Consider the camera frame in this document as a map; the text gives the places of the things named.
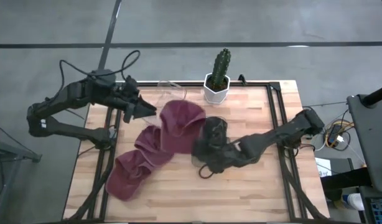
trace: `wooden table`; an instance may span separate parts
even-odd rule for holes
[[[288,120],[302,109],[296,82],[280,81]],[[246,134],[264,133],[273,128],[267,91],[260,87],[231,87],[221,105],[209,105],[200,87],[187,87],[186,100],[204,108],[209,116],[222,116],[228,122],[231,140]],[[146,101],[157,100],[157,90],[140,87]],[[277,117],[280,118],[278,103]],[[90,106],[87,128],[104,125],[106,107]],[[134,149],[134,140],[147,126],[142,119],[121,123],[116,156]],[[80,152],[91,147],[83,142]],[[70,217],[90,193],[98,151],[82,155],[76,163],[64,218]],[[300,150],[296,157],[302,188],[312,203],[329,217],[324,192],[319,179],[314,153],[309,148]],[[288,221],[284,186],[278,161],[277,147],[269,147],[257,164],[229,168],[211,179],[201,179],[190,155],[177,154],[156,171],[130,202],[109,197],[107,222],[272,222]],[[296,194],[292,193],[299,214]],[[97,200],[96,211],[100,209]]]

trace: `red fabric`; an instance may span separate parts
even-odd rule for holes
[[[161,147],[165,152],[191,154],[205,123],[205,111],[195,103],[172,100],[162,109]]]
[[[110,195],[127,201],[153,170],[153,166],[145,160],[141,151],[126,152],[115,159],[115,168],[105,183],[105,189]]]
[[[162,129],[148,126],[134,143],[137,149],[115,159],[115,168],[105,184],[110,195],[131,200],[151,172],[169,162],[174,153],[190,154],[206,115],[194,103],[173,100],[163,107],[160,117]]]

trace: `concrete floor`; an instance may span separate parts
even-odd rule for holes
[[[0,44],[104,43],[115,0],[0,0]],[[380,0],[124,0],[112,42],[302,42],[382,40]],[[127,73],[137,80],[201,80],[220,49],[144,49]],[[249,80],[297,80],[303,105],[345,101],[382,86],[382,47],[233,48],[229,76]],[[106,68],[117,69],[130,50],[111,49]],[[24,161],[2,223],[61,219],[79,141],[27,133],[26,110],[52,96],[60,85],[58,61],[84,70],[98,66],[101,49],[0,49],[0,126],[43,154]],[[66,69],[66,83],[84,76]],[[315,107],[324,122],[346,105]],[[86,108],[77,111],[83,117]],[[75,125],[84,120],[62,112]],[[354,131],[352,148],[361,157]],[[315,143],[320,147],[322,141]],[[317,157],[351,157],[326,149]],[[331,210],[336,220],[358,221],[354,213]]]

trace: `white paper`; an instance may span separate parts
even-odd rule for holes
[[[315,158],[315,162],[317,163],[318,173],[320,174],[320,177],[332,175],[329,159]]]

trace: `hexagonal white pot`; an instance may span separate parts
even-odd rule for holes
[[[227,88],[225,90],[222,90],[222,91],[219,91],[219,92],[214,92],[213,90],[209,89],[206,86],[206,81],[208,80],[208,78],[211,75],[212,75],[211,73],[206,74],[205,81],[203,83],[203,91],[205,93],[205,99],[208,101],[208,103],[211,103],[211,104],[220,104],[227,97],[228,90],[230,89],[230,81],[231,80],[230,80],[230,78],[228,76],[226,76],[227,83],[228,83],[227,84]]]

